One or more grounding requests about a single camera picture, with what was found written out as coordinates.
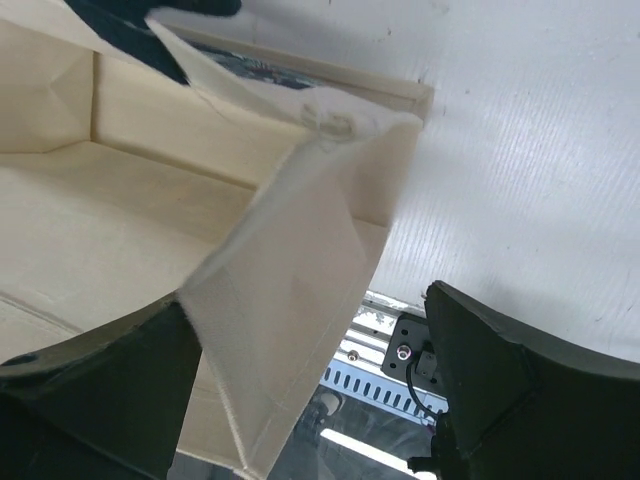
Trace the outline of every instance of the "metal screw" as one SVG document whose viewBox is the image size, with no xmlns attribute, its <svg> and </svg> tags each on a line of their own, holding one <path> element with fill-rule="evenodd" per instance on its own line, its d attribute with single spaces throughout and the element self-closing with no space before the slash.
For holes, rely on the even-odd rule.
<svg viewBox="0 0 640 480">
<path fill-rule="evenodd" d="M 409 347 L 409 345 L 407 345 L 406 343 L 403 343 L 398 347 L 398 350 L 396 350 L 396 353 L 398 355 L 398 358 L 404 362 L 405 360 L 409 359 L 409 357 L 413 352 L 411 351 L 411 347 Z"/>
</svg>

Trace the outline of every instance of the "wire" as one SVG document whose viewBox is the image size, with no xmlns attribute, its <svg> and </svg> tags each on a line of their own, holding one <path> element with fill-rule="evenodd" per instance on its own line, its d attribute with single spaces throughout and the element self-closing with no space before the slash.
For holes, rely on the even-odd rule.
<svg viewBox="0 0 640 480">
<path fill-rule="evenodd" d="M 438 420 L 438 414 L 431 410 L 429 407 L 425 406 L 424 403 L 420 401 L 418 398 L 418 394 L 416 393 L 416 389 L 413 386 L 413 367 L 418 364 L 417 360 L 413 360 L 407 364 L 407 388 L 409 389 L 409 395 L 411 396 L 411 400 L 418 406 L 420 410 L 422 410 L 426 415 L 429 415 L 434 420 Z"/>
</svg>

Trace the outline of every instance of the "open paper bag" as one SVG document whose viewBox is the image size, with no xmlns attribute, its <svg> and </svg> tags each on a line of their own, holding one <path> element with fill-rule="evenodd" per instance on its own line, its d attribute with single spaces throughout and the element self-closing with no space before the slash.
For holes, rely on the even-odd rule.
<svg viewBox="0 0 640 480">
<path fill-rule="evenodd" d="M 179 449 L 265 478 L 377 265 L 430 90 L 192 32 L 205 55 L 149 20 L 183 86 L 62 2 L 0 17 L 0 361 L 178 290 L 206 357 Z M 240 78 L 229 50 L 315 79 Z"/>
</svg>

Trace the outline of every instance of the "beige paper bag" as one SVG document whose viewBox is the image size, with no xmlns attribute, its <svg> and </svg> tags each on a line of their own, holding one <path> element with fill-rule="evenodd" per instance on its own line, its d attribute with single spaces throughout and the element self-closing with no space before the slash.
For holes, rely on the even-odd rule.
<svg viewBox="0 0 640 480">
<path fill-rule="evenodd" d="M 206 357 L 179 449 L 265 478 L 366 290 L 422 128 L 359 97 L 423 112 L 430 90 L 193 34 L 359 97 L 241 79 L 149 20 L 180 86 L 59 2 L 46 25 L 11 3 L 0 360 L 178 289 Z"/>
</svg>

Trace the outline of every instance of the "screw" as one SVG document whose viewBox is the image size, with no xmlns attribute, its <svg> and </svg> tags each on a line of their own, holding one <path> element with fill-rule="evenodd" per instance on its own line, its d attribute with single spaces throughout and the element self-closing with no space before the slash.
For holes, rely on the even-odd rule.
<svg viewBox="0 0 640 480">
<path fill-rule="evenodd" d="M 404 362 L 405 360 L 409 359 L 409 357 L 413 352 L 411 351 L 411 347 L 409 347 L 409 345 L 407 345 L 406 343 L 403 343 L 398 347 L 398 350 L 396 350 L 396 353 L 398 355 L 398 358 Z"/>
</svg>

